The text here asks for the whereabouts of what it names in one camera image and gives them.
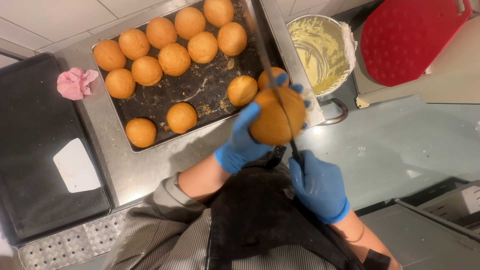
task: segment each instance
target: metal countertop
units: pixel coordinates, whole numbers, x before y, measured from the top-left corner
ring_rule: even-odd
[[[72,67],[96,70],[92,47],[98,41],[143,24],[197,0],[170,0],[138,16],[113,26],[68,48],[54,53],[64,71]],[[323,122],[323,115],[308,83],[276,0],[262,0],[265,13],[293,83],[306,87],[303,97],[313,101],[312,123]],[[204,159],[228,139],[235,118],[227,119],[192,134],[159,145],[142,153],[133,153],[117,119],[108,93],[97,78],[90,84],[92,95],[77,102],[80,115],[91,136],[101,169],[113,198],[114,211],[138,203],[154,191],[159,182]]]

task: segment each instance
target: pink paper towel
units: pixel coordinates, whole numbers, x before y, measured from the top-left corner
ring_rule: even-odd
[[[98,71],[81,68],[72,68],[59,75],[57,79],[57,90],[64,98],[71,100],[83,99],[84,95],[91,95],[88,84],[98,77]]]

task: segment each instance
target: black baking tray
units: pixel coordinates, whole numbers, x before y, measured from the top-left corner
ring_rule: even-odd
[[[111,210],[104,186],[70,193],[53,162],[54,155],[79,138],[103,182],[74,102],[57,91],[59,74],[50,53],[0,69],[0,224],[13,246]]]
[[[251,33],[249,33],[247,23],[243,17],[242,5],[239,1],[232,1],[235,9],[233,21],[239,23],[247,31],[247,47],[237,56],[226,56],[220,50],[216,57],[207,64],[198,64],[192,61],[190,68],[181,76],[170,76],[164,74],[160,82],[155,86],[142,86],[137,84],[135,93],[130,98],[117,99],[111,98],[118,119],[125,133],[125,126],[128,121],[145,117],[152,120],[157,126],[157,136],[155,143],[146,148],[134,146],[129,141],[133,152],[138,153],[171,141],[188,133],[194,132],[211,124],[225,120],[237,114],[241,108],[233,106],[227,97],[227,87],[230,81],[239,75],[249,75],[254,79],[263,71],[262,63],[255,48],[255,43]],[[197,1],[189,5],[203,12],[204,1]],[[262,10],[261,3],[254,2],[257,9]],[[174,22],[178,10],[172,11],[163,17]],[[264,13],[258,14],[259,20],[263,25],[268,25],[268,20]],[[148,22],[136,27],[145,32]],[[220,28],[213,26],[207,21],[205,31],[212,33],[215,37]],[[276,45],[271,30],[264,27],[263,34],[269,48],[269,57],[272,66],[280,67],[284,70],[282,56]],[[111,37],[118,41],[119,34]],[[177,43],[187,47],[188,41],[179,37]],[[149,56],[158,58],[159,49],[153,46],[148,53]],[[133,61],[128,59],[126,69],[131,70]],[[98,68],[102,80],[108,72]],[[198,123],[184,134],[176,134],[167,128],[167,112],[171,106],[178,102],[190,103],[198,114]]]

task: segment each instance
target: knife blade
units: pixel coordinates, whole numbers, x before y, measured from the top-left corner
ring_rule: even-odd
[[[290,129],[290,135],[291,135],[291,140],[289,143],[290,143],[290,146],[292,147],[292,157],[300,165],[300,168],[303,171],[305,167],[305,160],[303,159],[303,156],[300,155],[297,145],[295,144],[295,140],[293,139],[293,131],[290,125],[290,119],[288,118],[288,114],[287,114],[287,111],[285,110],[282,97],[275,83],[275,78],[272,72],[272,65],[270,64],[267,48],[265,46],[265,39],[262,35],[262,31],[260,28],[261,22],[258,20],[255,14],[255,7],[253,6],[252,0],[242,0],[242,4],[243,4],[243,12],[245,15],[245,19],[247,21],[250,32],[253,34],[255,45],[257,47],[258,54],[260,56],[260,61],[262,62],[262,66],[265,69],[265,74],[267,75],[267,78],[268,78],[268,83],[271,86],[271,89],[275,94],[275,97],[278,100],[278,103],[280,104],[280,107],[282,107],[282,110],[285,113],[285,116],[287,118],[288,128]]]

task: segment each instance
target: striped shirt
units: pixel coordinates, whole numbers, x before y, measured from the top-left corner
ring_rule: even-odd
[[[164,179],[126,214],[103,270],[205,270],[211,212],[183,193],[177,174]],[[335,270],[307,249],[286,245],[232,262],[232,270]]]

